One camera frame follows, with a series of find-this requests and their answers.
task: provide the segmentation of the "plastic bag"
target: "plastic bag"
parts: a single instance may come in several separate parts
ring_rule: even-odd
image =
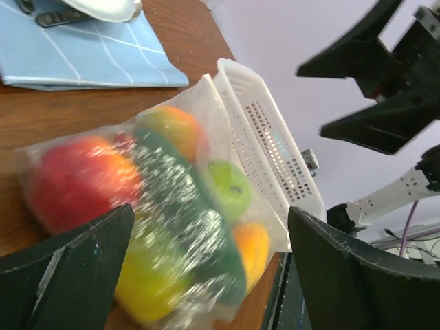
[[[240,167],[209,75],[118,126],[18,151],[25,200],[51,234],[130,203],[115,296],[141,325],[231,321],[286,229]]]

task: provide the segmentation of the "green apple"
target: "green apple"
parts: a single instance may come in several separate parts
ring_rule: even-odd
[[[208,162],[208,181],[215,197],[222,208],[228,223],[234,223],[243,216],[252,200],[250,182],[234,164],[225,160]]]

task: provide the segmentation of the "blue placemat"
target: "blue placemat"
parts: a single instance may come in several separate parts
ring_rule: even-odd
[[[34,5],[37,13],[66,8],[52,0]],[[90,20],[43,29],[14,0],[0,0],[0,21],[0,73],[6,85],[45,91],[188,85],[144,13],[128,23]]]

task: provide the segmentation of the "wooden table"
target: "wooden table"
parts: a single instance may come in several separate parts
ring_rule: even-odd
[[[144,0],[144,9],[171,62],[190,83],[217,72],[218,58],[232,58],[211,14],[198,0]],[[13,150],[62,135],[121,123],[181,89],[39,92],[0,85],[0,256],[47,238],[21,198]],[[232,324],[216,330],[260,329],[276,271],[273,260],[246,298]],[[139,329],[123,311],[112,309],[107,330]]]

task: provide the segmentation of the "cucumber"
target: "cucumber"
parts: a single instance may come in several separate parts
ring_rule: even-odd
[[[143,176],[143,205],[160,210],[164,223],[192,265],[194,295],[238,306],[246,295],[246,275],[226,217],[198,170],[159,133],[138,128],[131,158]]]

